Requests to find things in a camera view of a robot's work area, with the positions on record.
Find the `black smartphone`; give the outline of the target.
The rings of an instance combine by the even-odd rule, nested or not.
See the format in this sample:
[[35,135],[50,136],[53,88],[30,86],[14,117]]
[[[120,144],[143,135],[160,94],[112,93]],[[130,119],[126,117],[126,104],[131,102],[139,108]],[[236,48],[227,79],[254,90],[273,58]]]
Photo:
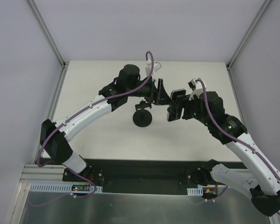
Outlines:
[[182,104],[183,104],[183,98],[186,95],[185,89],[178,89],[173,90],[170,94],[170,97],[173,101],[171,105],[167,108],[167,121],[175,121],[181,118],[182,115]]

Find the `black phone stand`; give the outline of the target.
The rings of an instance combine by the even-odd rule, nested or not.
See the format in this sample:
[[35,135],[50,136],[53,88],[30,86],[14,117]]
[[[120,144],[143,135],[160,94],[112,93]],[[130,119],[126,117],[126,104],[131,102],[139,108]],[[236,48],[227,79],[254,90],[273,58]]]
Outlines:
[[146,108],[151,109],[152,105],[144,100],[135,105],[136,111],[133,114],[133,123],[138,127],[147,127],[152,123],[153,116]]

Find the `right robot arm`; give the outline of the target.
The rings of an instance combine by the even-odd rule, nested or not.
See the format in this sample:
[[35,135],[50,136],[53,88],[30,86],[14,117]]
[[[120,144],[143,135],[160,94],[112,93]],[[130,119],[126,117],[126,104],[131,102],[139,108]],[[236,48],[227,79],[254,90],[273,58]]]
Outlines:
[[216,160],[209,160],[191,175],[192,180],[203,186],[223,183],[249,198],[263,215],[280,214],[280,171],[256,146],[242,122],[225,113],[222,98],[214,91],[187,95],[185,90],[172,91],[170,97],[173,102],[168,108],[168,121],[200,121],[251,173],[250,177],[244,177]]

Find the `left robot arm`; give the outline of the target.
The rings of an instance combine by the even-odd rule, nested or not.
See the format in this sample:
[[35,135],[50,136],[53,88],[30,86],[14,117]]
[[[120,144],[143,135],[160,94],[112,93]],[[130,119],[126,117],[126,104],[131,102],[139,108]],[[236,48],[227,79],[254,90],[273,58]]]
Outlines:
[[169,105],[171,98],[166,93],[163,80],[154,83],[154,73],[161,68],[159,62],[149,63],[146,78],[141,80],[140,69],[127,64],[114,80],[103,87],[98,95],[82,108],[56,122],[45,120],[41,127],[40,151],[46,153],[56,165],[64,165],[73,171],[73,176],[80,182],[89,180],[91,167],[69,145],[69,142],[95,120],[105,116],[125,104],[129,97],[144,98],[144,104]]

